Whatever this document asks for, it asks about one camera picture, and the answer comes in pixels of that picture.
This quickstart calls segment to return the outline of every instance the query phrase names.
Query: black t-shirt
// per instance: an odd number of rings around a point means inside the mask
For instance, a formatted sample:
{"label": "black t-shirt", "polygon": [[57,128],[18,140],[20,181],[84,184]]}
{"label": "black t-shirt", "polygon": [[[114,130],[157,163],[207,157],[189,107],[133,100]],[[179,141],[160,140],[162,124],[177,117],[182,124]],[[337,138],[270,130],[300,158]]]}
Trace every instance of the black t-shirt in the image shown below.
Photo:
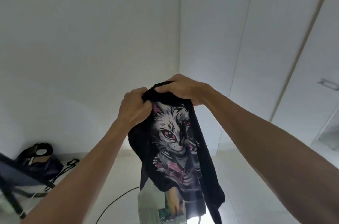
{"label": "black t-shirt", "polygon": [[214,223],[219,224],[218,209],[225,202],[225,194],[194,107],[190,100],[154,90],[168,83],[156,84],[143,95],[144,101],[152,102],[153,110],[129,132],[129,143],[160,191],[175,186],[185,201],[203,197]]}

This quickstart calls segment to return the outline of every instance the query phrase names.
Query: black metal frame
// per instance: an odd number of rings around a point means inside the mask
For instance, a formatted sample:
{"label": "black metal frame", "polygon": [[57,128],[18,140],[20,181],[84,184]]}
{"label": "black metal frame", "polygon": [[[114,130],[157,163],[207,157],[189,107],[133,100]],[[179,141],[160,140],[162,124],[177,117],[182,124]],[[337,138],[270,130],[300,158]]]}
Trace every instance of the black metal frame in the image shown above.
{"label": "black metal frame", "polygon": [[[36,173],[33,173],[23,166],[18,165],[15,161],[12,159],[4,156],[3,154],[0,154],[0,161],[5,163],[6,165],[22,172],[23,174],[31,177],[32,179],[35,179],[42,185],[46,185],[47,187],[54,188],[55,185],[49,182],[48,180],[45,180],[41,176],[37,175]],[[7,182],[1,175],[0,175],[0,190],[2,191],[3,195],[5,196],[6,200],[11,204],[14,211],[19,215],[20,219],[24,219],[26,217],[26,213],[24,212],[23,208],[21,207],[20,203],[14,196],[14,193],[25,196],[27,198],[32,197],[45,197],[48,193],[28,193],[26,191],[23,191],[14,185]]]}

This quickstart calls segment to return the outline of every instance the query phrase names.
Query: pink cat ear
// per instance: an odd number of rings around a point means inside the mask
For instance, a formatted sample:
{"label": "pink cat ear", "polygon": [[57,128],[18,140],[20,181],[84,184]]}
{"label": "pink cat ear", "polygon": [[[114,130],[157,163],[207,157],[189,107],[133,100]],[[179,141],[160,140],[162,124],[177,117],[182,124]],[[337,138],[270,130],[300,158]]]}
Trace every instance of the pink cat ear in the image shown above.
{"label": "pink cat ear", "polygon": [[154,112],[160,112],[161,111],[156,103],[153,103],[153,111]]}

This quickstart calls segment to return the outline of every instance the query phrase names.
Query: person's left hand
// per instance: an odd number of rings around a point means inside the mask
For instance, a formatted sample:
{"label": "person's left hand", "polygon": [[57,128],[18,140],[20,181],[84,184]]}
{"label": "person's left hand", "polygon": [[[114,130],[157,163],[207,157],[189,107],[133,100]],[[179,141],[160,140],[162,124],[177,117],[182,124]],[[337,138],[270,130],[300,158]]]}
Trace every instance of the person's left hand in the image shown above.
{"label": "person's left hand", "polygon": [[142,95],[147,91],[147,88],[134,89],[125,94],[119,109],[118,119],[133,128],[135,125],[143,122],[152,111],[152,103],[144,102]]}

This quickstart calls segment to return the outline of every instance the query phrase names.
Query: person's left arm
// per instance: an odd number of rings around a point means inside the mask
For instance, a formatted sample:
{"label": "person's left arm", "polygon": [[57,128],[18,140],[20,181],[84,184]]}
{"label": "person's left arm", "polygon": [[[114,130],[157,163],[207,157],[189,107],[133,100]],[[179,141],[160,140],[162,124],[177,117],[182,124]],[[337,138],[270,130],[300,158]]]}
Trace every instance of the person's left arm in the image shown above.
{"label": "person's left arm", "polygon": [[101,141],[27,215],[22,224],[80,224],[94,204],[127,133],[150,114],[146,88],[125,95],[119,115]]}

